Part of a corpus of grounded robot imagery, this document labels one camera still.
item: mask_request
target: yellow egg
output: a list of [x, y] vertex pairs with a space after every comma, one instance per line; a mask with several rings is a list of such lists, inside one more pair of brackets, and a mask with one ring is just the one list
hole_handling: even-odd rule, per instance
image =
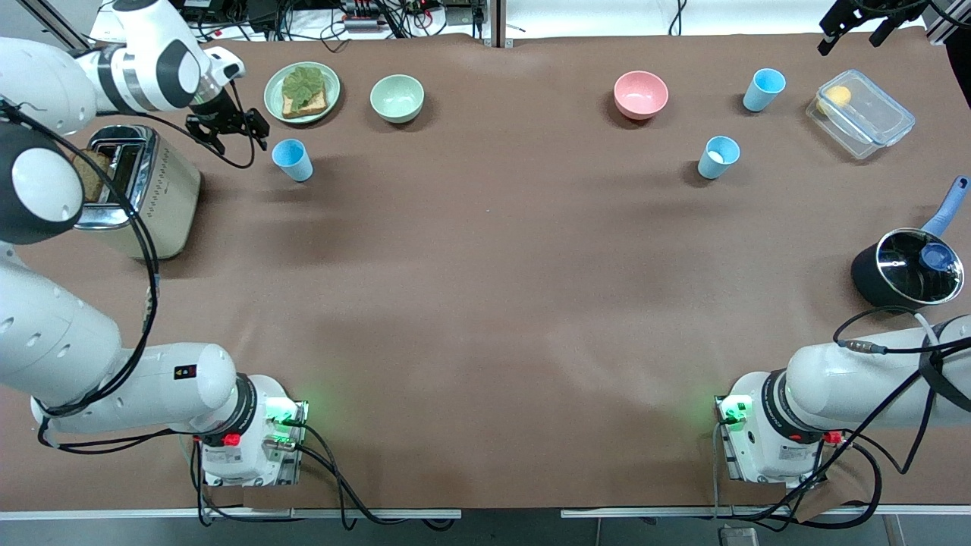
[[[842, 85], [834, 85], [833, 87], [830, 87], [824, 91], [822, 94], [825, 95], [829, 100], [833, 101], [833, 104], [840, 108], [850, 104], [850, 99], [853, 98], [853, 94], [850, 93], [850, 90]], [[828, 105], [824, 105], [822, 102], [817, 101], [816, 109], [819, 110], [821, 114], [828, 116], [829, 113], [825, 110], [827, 106]]]

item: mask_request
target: black pot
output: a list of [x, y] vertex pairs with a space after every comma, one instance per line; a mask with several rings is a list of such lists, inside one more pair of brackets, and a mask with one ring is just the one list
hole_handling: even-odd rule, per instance
[[951, 301], [964, 286], [964, 268], [954, 251], [953, 262], [928, 267], [921, 250], [928, 244], [947, 247], [940, 237], [922, 229], [894, 229], [856, 255], [851, 274], [856, 289], [874, 306], [902, 305], [919, 309]]

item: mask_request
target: bowl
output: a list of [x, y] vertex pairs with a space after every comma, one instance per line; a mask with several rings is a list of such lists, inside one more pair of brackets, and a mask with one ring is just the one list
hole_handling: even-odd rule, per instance
[[631, 119], [653, 118], [667, 104], [667, 98], [664, 81], [643, 70], [628, 72], [614, 84], [614, 104]]
[[[286, 78], [290, 72], [293, 72], [298, 66], [306, 66], [308, 68], [318, 68], [323, 74], [323, 94], [327, 100], [327, 108], [319, 114], [312, 114], [310, 116], [301, 116], [299, 118], [284, 118], [284, 78]], [[270, 81], [266, 83], [266, 87], [263, 89], [263, 104], [266, 106], [266, 111], [280, 121], [286, 123], [311, 123], [317, 121], [320, 118], [326, 116], [337, 104], [337, 100], [341, 97], [341, 79], [337, 77], [337, 73], [334, 72], [329, 66], [325, 64], [320, 64], [318, 62], [313, 62], [305, 60], [302, 62], [295, 62], [291, 65], [285, 66], [277, 71], [270, 78]]]
[[423, 103], [421, 82], [404, 74], [382, 78], [371, 89], [371, 108], [391, 123], [411, 121], [421, 112]]

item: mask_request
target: green bowl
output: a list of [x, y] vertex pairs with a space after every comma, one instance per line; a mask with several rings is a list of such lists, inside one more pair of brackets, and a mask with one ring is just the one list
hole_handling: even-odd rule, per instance
[[[301, 116], [300, 118], [284, 118], [284, 78], [286, 78], [290, 72], [293, 72], [298, 66], [306, 66], [308, 68], [318, 68], [321, 73], [323, 73], [323, 88], [324, 95], [327, 99], [327, 108], [319, 113], [313, 114], [311, 116]], [[325, 64], [320, 64], [313, 61], [302, 61], [295, 62], [289, 66], [280, 69], [279, 72], [270, 78], [270, 81], [266, 83], [266, 88], [263, 89], [263, 104], [266, 105], [266, 111], [270, 113], [276, 119], [280, 121], [285, 121], [286, 123], [310, 123], [323, 118], [334, 108], [337, 104], [337, 99], [341, 97], [341, 79], [337, 77], [337, 73], [331, 70], [331, 68]]]
[[421, 112], [424, 87], [404, 74], [382, 78], [371, 89], [371, 108], [386, 121], [407, 123]]

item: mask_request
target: transparent food container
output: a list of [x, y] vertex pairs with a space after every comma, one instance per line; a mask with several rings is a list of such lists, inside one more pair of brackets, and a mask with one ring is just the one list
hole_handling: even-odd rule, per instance
[[858, 70], [820, 87], [806, 115], [857, 159], [896, 144], [914, 127], [914, 115]]

